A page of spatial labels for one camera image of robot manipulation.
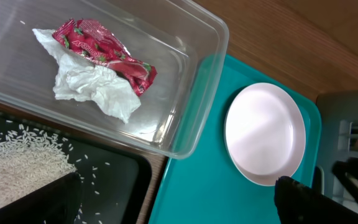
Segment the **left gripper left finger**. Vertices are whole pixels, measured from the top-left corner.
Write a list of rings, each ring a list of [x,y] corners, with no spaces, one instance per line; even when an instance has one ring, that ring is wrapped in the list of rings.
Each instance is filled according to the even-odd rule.
[[[80,175],[72,172],[0,208],[0,223],[71,224],[78,214],[81,197]]]

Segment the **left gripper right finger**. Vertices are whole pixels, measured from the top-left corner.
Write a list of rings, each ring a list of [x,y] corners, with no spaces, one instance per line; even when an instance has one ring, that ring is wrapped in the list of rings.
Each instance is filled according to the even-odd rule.
[[[274,204],[281,224],[358,224],[358,214],[291,177],[275,183]]]

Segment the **white rice pile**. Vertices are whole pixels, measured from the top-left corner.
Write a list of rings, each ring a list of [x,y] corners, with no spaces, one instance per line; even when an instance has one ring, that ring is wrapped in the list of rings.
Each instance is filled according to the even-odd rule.
[[[0,142],[0,208],[76,172],[56,140],[23,138]]]

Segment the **white pink plate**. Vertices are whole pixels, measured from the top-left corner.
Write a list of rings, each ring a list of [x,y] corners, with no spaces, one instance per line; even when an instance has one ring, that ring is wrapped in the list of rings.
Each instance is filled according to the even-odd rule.
[[[299,107],[270,83],[245,87],[232,101],[224,122],[224,142],[238,171],[251,182],[273,186],[299,168],[306,128]]]

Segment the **white napkin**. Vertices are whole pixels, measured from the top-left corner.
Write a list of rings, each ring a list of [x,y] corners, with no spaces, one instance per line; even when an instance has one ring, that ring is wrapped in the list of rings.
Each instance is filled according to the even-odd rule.
[[[93,101],[104,114],[128,123],[141,102],[126,79],[64,49],[52,37],[53,29],[33,29],[32,32],[58,64],[53,87],[55,99]]]

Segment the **red snack wrapper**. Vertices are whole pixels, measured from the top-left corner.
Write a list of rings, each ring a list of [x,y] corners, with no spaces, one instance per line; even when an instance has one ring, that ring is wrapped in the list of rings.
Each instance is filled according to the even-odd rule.
[[[131,57],[123,43],[96,20],[70,19],[52,37],[92,63],[119,72],[137,96],[143,95],[157,76],[154,66]]]

